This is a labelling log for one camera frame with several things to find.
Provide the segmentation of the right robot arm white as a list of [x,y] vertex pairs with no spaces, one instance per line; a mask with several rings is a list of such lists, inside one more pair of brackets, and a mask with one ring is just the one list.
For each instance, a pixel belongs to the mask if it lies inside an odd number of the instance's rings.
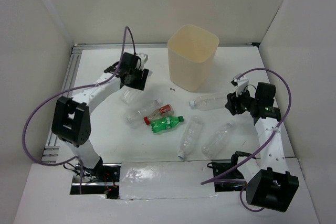
[[236,91],[228,94],[225,107],[232,115],[250,113],[262,150],[260,161],[254,158],[246,163],[236,160],[230,163],[229,172],[235,178],[244,177],[249,205],[286,212],[299,187],[299,180],[290,174],[284,155],[281,127],[278,125],[282,116],[274,106],[276,87],[260,82],[252,97],[248,82],[233,82],[233,85]]

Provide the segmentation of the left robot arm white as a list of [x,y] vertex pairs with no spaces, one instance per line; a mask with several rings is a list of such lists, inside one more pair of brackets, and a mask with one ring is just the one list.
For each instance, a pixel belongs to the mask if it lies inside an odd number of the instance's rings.
[[107,97],[124,86],[144,90],[149,74],[149,69],[145,68],[147,61],[146,54],[125,52],[121,60],[104,70],[93,86],[71,98],[61,96],[56,102],[51,131],[82,161],[85,176],[93,182],[103,177],[104,169],[101,157],[89,140],[90,115]]

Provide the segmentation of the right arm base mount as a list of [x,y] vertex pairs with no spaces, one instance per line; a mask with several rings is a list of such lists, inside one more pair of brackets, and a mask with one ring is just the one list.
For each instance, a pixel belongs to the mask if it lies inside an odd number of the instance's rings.
[[[220,161],[220,162],[209,162],[207,167],[213,172],[213,176],[217,176],[221,173],[226,172],[233,166],[235,166],[238,161]],[[244,177],[237,169],[225,175],[222,180],[229,180],[228,182],[217,182],[214,184],[214,189],[216,193],[241,191],[245,186]]]

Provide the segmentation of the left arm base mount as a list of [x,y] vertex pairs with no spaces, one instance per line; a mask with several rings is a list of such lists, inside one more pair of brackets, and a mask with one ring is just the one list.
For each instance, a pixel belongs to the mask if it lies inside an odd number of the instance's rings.
[[103,165],[98,177],[84,171],[80,182],[80,166],[68,163],[63,168],[72,172],[71,195],[104,195],[106,199],[119,199],[120,164]]

